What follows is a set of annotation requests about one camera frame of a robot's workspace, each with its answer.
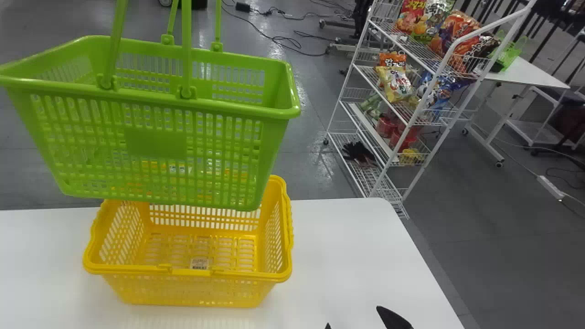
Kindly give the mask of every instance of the power strip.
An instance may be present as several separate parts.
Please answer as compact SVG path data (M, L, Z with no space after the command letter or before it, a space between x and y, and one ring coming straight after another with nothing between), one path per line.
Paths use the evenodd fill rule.
M551 193L555 199L559 201L563 201L565 197L565 192L559 190L548 178L543 175L539 175L536 180L547 189L549 193Z

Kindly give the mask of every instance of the table leg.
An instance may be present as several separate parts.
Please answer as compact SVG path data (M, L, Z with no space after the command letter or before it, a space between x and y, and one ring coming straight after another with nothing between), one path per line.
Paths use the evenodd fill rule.
M518 103L526 96L526 94L528 93L528 90L529 89L530 89L530 86L529 85L527 85L526 87L524 87L524 89L522 90L522 93L520 93L520 96L517 97L514 100L514 102L512 102L512 105L510 105L510 109L508 110L508 112L506 112L500 118L500 121L498 121L498 123L495 125L494 129L491 130L490 134L486 138L486 142L488 144L491 143L491 141L495 138L495 136L500 132L500 129L502 129L502 126L504 126L504 124L506 123L506 121L508 120L508 118L510 117L510 115L512 115L512 113L514 113L514 111L516 110L516 105L518 105Z
M488 92L488 94L486 95L484 100L482 100L482 102L478 105L477 109L474 111L472 117L470 118L469 122L465 125L465 129L463 130L464 134L469 132L471 134L471 136L473 136L475 139L477 139L477 141L480 142L483 145L483 147L485 147L494 156L494 158L496 158L495 165L497 167L502 166L502 163L504 161L504 157L502 157L502 155L499 154L498 151L496 151L483 138L483 136L477 130L475 130L475 128L473 128L473 120L475 119L476 114L479 112L479 109L487 103L487 100L491 97L491 95L494 93L495 89L499 86L501 86L501 83L494 83L494 86L490 89L490 91Z

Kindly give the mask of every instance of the chip bag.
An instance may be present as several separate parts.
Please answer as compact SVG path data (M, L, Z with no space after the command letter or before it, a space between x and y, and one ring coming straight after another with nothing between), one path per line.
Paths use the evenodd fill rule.
M411 34L414 26L425 14L425 5L426 0L404 0L400 16L396 21L396 27L406 34Z
M418 42L429 43L439 33L454 4L454 0L426 0L424 14L415 24L412 38Z
M455 40L480 27L481 24L475 18L454 10L431 40L430 47L443 57ZM500 42L491 33L483 33L457 45L448 63L454 71L471 73L479 64L478 58L486 58L499 45Z
M447 16L439 33L432 38L429 46L436 54L444 56L453 41L480 27L481 24L475 18L464 12L454 10Z
M380 53L379 66L406 66L406 54L401 52Z
M429 88L432 80L432 73L427 71L422 74L417 88L418 97L422 98L424 96L426 89ZM433 116L437 118L439 116L439 111L445 109L445 105L449 103L453 92L469 85L470 83L471 80L469 79L439 76L435 85L432 86L429 97L426 99L425 108L434 109L435 114Z
M412 84L406 76L404 66L376 66L376 72L389 102L403 100L412 94Z

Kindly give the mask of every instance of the white table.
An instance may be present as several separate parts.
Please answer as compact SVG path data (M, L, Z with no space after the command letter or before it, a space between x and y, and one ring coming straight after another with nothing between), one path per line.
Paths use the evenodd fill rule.
M96 208L0 211L0 328L463 329L390 203L292 202L292 275L256 309L133 306L81 256Z
M508 124L511 125L512 128L516 130L517 126L514 125L512 120L509 120L509 118L517 110L516 106L518 105L518 103L534 87L569 89L569 86L560 81L559 79L551 76L547 72L544 72L543 70L533 65L532 63L529 63L522 57L516 58L516 60L512 62L510 67L505 72L488 73L486 75L486 80L494 81L496 83L493 85L493 87L490 88L487 96L477 106L476 110L479 110L487 103L488 99L491 97L495 89L498 87L498 83L510 83L525 86L522 92L520 93L519 97L517 97L512 102L510 108L503 114L501 114L500 120L491 130L491 132L487 135L486 138L484 138L483 135L479 134L479 132L473 128L473 118L465 125L463 131L463 133L470 132L471 135L475 137L495 157L496 166L501 167L503 165L504 157L494 149L494 147L491 145L491 141L495 138L495 136L500 132L504 124L506 124L508 121L510 121Z

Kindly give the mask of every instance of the wire shelf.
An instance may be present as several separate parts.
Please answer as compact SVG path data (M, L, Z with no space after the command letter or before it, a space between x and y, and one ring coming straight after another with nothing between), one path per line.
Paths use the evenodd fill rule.
M372 27L403 49L410 58L416 60L427 71L433 74L437 73L443 57L435 53L429 46L413 40L409 35L397 29L395 22L388 22L387 19L372 18L370 23ZM488 61L489 59L487 58L453 54L449 58L448 64L439 74L476 80L481 74L481 71L477 71L476 68L483 67Z
M366 115L361 112L357 113L357 111L360 111L358 103L341 102L341 106L356 125L358 133L364 139L364 144L370 146L370 149L373 150L374 155L377 156L380 163L386 164L393 152L393 146L390 146L390 139L383 138L376 132L375 122L367 121L368 117ZM417 138L395 156L390 166L420 166L425 162L429 154L431 154L431 150L420 138Z
M362 65L353 65L354 68L360 73L362 77L364 77L372 89L380 95L380 97L384 100L384 102L388 105L388 107L402 120L404 124L408 124L412 116L414 115L414 111L417 109L416 105L409 103L408 101L400 101L390 103L386 99L382 89L378 86L379 79L378 74L374 71L373 67L370 66L362 66ZM418 81L420 80L421 76L416 73L416 71L409 71L407 72L407 76L411 81L412 85L417 85ZM415 126L445 126L447 125L445 120L442 118L446 118L451 120L452 118L457 116L458 109L451 104L450 102L445 106L449 107L449 109L423 109L421 114L416 118L414 121Z
M328 135L335 150L343 159L346 169L349 171L352 179L356 182L362 196L369 197L370 192L376 184L376 180L380 177L381 169L379 167L361 166L354 160L345 159L341 152L344 144L357 141L363 142L363 140L361 140L360 136L356 133L328 133ZM402 205L402 195L388 178L388 175L383 175L380 187L375 190L373 197L380 197L387 200L393 205L399 217L408 219L408 214Z

